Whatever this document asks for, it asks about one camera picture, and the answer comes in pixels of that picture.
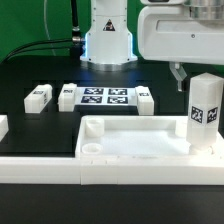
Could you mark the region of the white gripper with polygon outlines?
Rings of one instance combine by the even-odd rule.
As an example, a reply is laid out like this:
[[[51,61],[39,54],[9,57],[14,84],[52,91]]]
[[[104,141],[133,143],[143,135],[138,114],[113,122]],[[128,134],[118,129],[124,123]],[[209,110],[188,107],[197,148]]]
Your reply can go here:
[[[224,65],[224,0],[140,2],[139,52],[146,60],[170,62],[179,92],[187,77],[181,63]]]

